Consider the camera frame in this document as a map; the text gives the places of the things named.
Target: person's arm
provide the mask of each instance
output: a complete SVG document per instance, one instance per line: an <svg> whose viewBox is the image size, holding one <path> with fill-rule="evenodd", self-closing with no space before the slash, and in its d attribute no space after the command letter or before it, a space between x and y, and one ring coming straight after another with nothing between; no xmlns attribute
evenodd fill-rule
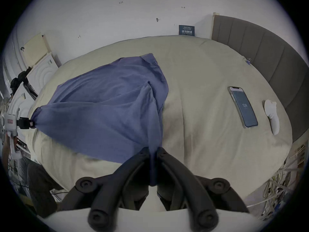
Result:
<svg viewBox="0 0 309 232"><path fill-rule="evenodd" d="M6 172L6 174L8 174L8 164L9 164L9 154L10 154L10 137L7 135L7 133L5 134L5 141L3 144L3 149L2 149L2 154L1 154L1 161L2 161L2 165L3 168Z"/></svg>

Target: white cabinet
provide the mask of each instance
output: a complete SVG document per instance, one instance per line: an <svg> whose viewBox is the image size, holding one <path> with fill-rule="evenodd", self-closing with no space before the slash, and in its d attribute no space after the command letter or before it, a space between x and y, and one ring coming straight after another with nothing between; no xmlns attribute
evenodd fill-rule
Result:
<svg viewBox="0 0 309 232"><path fill-rule="evenodd" d="M52 78L55 72L58 70L52 54L46 54L29 72L27 75L30 85L34 91L39 95L41 89Z"/></svg>

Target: smartphone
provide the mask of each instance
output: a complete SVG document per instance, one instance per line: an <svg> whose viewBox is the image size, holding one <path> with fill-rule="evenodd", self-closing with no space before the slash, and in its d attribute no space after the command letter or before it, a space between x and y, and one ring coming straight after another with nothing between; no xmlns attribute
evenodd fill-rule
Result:
<svg viewBox="0 0 309 232"><path fill-rule="evenodd" d="M228 91L235 103L243 127L257 126L257 118L243 89L240 87L228 87Z"/></svg>

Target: phone screen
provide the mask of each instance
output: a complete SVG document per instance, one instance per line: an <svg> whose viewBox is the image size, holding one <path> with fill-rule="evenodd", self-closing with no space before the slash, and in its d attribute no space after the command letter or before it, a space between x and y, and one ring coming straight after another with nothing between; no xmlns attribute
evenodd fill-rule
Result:
<svg viewBox="0 0 309 232"><path fill-rule="evenodd" d="M257 118L244 91L231 90L246 127L257 126Z"/></svg>

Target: sign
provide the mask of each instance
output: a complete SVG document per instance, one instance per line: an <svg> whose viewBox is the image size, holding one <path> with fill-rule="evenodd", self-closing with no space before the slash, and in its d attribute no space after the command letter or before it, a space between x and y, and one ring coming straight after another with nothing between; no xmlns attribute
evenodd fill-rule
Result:
<svg viewBox="0 0 309 232"><path fill-rule="evenodd" d="M179 35L195 36L194 26L179 25Z"/></svg>

